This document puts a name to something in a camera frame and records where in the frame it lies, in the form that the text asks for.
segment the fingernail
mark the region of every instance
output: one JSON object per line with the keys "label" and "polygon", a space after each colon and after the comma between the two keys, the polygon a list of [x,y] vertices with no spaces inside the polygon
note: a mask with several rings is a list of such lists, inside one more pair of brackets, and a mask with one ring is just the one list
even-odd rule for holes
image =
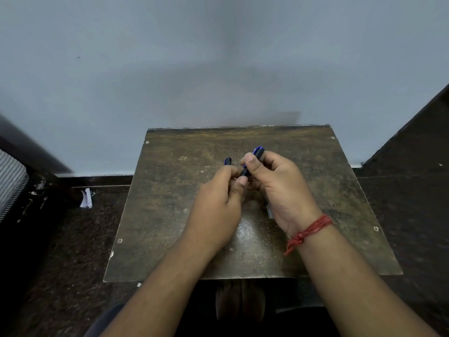
{"label": "fingernail", "polygon": [[242,186],[245,186],[248,183],[248,177],[246,176],[240,176],[237,179],[237,182],[240,183]]}
{"label": "fingernail", "polygon": [[253,153],[248,152],[248,153],[245,154],[245,162],[246,163],[252,162],[254,160],[255,160],[255,156],[254,156]]}

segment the red bracelet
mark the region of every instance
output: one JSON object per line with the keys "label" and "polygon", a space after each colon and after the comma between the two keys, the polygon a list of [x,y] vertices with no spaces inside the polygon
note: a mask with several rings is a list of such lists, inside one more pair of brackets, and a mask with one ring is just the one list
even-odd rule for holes
{"label": "red bracelet", "polygon": [[287,243],[287,252],[284,255],[289,254],[291,251],[295,249],[296,246],[300,245],[304,242],[304,238],[306,236],[312,235],[313,233],[318,232],[324,227],[330,225],[332,223],[332,219],[328,217],[326,214],[319,217],[314,223],[312,223],[306,230],[299,232],[294,238],[291,238]]}

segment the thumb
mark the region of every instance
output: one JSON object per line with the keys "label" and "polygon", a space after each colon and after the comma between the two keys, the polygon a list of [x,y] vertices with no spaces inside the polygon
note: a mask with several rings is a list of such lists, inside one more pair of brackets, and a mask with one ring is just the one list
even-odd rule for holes
{"label": "thumb", "polygon": [[269,181],[271,170],[267,169],[261,161],[259,161],[254,154],[245,154],[245,164],[252,175],[254,175],[262,183]]}
{"label": "thumb", "polygon": [[231,205],[242,205],[242,196],[245,191],[245,186],[248,183],[248,177],[240,176],[235,180],[229,190],[228,204]]}

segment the white wall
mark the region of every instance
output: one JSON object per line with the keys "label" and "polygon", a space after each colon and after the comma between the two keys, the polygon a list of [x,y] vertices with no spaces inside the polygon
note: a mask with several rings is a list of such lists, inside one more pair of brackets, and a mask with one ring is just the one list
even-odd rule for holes
{"label": "white wall", "polygon": [[449,0],[0,0],[0,114],[65,176],[132,174],[146,129],[165,127],[329,123],[359,164],[449,82],[448,13]]}

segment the brown table surface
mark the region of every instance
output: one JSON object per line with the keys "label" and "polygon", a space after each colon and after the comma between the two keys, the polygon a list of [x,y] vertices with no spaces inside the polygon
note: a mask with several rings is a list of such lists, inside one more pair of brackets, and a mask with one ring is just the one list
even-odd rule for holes
{"label": "brown table surface", "polygon": [[[180,237],[195,194],[226,157],[234,164],[257,146],[294,161],[323,211],[382,275],[402,274],[332,128],[320,126],[150,129],[147,131],[104,281],[142,281]],[[203,278],[307,275],[288,237],[248,192],[230,244]]]}

